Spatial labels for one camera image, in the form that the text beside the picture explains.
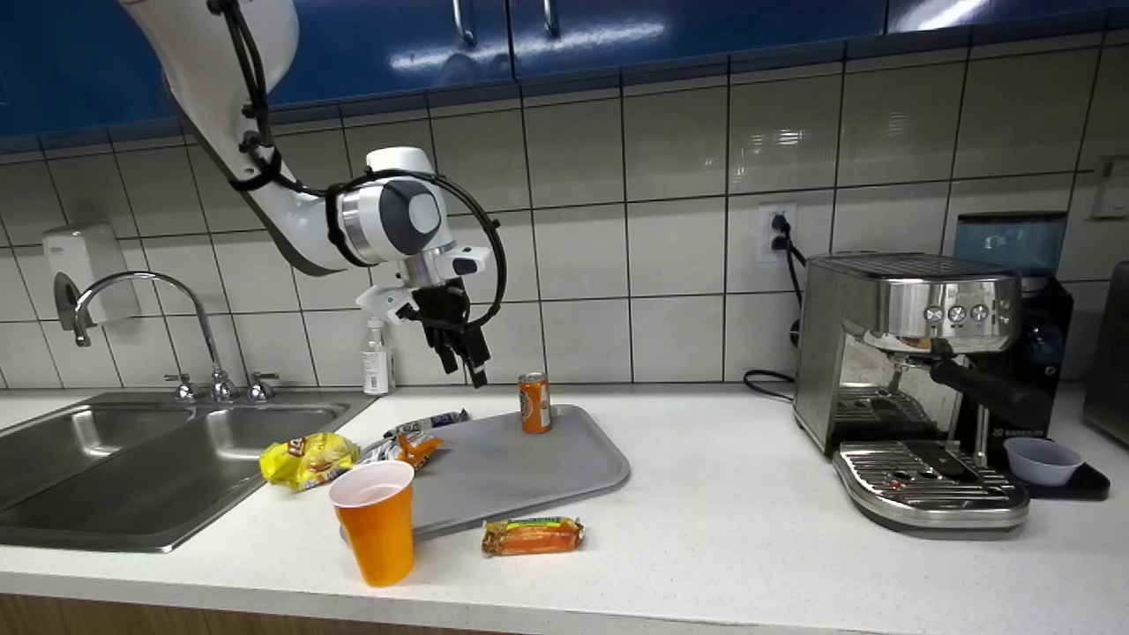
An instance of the snack wrapper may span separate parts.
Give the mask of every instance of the snack wrapper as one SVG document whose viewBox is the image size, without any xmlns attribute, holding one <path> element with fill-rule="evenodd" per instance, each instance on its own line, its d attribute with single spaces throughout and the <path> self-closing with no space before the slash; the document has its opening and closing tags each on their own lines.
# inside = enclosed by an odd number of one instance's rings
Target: snack wrapper
<svg viewBox="0 0 1129 635">
<path fill-rule="evenodd" d="M 290 489 L 310 489 L 358 467 L 360 448 L 344 433 L 306 433 L 282 444 L 270 444 L 258 455 L 258 472 L 264 484 L 282 484 Z"/>
</svg>

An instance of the plastic cup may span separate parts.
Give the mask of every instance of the plastic cup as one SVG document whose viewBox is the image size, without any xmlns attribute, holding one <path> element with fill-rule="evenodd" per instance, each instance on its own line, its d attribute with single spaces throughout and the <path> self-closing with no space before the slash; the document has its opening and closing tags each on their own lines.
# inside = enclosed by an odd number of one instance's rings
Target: plastic cup
<svg viewBox="0 0 1129 635">
<path fill-rule="evenodd" d="M 397 586 L 416 565 L 409 462 L 358 467 L 330 487 L 352 562 L 370 586 Z"/>
</svg>

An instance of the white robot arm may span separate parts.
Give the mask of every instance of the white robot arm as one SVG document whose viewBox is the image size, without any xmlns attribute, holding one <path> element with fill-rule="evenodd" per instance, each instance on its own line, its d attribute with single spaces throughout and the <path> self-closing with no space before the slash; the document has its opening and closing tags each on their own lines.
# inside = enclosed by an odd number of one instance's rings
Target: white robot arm
<svg viewBox="0 0 1129 635">
<path fill-rule="evenodd" d="M 366 177 L 304 186 L 282 164 L 264 97 L 296 54 L 292 0 L 122 0 L 148 34 L 175 98 L 225 165 L 236 190 L 306 275 L 407 262 L 407 288 L 365 293 L 377 319 L 425 321 L 427 344 L 457 369 L 464 355 L 485 386 L 487 344 L 480 325 L 504 293 L 504 252 L 496 224 L 457 183 L 436 174 L 422 150 L 377 150 Z M 442 190 L 457 194 L 487 230 L 498 262 L 496 308 L 470 321 L 464 275 L 487 267 L 491 252 L 465 247 L 449 230 Z"/>
</svg>

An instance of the sink basin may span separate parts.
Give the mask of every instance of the sink basin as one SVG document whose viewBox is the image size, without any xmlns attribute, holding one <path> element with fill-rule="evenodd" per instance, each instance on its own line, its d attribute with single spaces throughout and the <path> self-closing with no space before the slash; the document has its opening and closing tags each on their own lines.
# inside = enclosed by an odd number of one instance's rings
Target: sink basin
<svg viewBox="0 0 1129 635">
<path fill-rule="evenodd" d="M 264 444 L 337 429 L 366 401 L 279 394 L 190 412 L 113 394 L 41 415 L 0 433 L 0 542 L 175 552 L 263 487 Z"/>
</svg>

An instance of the cabinet door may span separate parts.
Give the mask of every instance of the cabinet door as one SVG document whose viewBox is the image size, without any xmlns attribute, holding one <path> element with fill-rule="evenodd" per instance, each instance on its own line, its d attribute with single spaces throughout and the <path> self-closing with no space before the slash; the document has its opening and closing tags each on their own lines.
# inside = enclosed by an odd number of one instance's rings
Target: cabinet door
<svg viewBox="0 0 1129 635">
<path fill-rule="evenodd" d="M 880 34 L 887 0 L 511 0 L 519 78 Z"/>
<path fill-rule="evenodd" d="M 383 98 L 511 78 L 504 0 L 296 0 L 279 105 Z"/>
<path fill-rule="evenodd" d="M 158 63 L 116 0 L 16 0 L 0 21 L 0 139 L 175 119 Z"/>
<path fill-rule="evenodd" d="M 1118 0 L 888 0 L 888 32 L 1100 17 Z"/>
</svg>

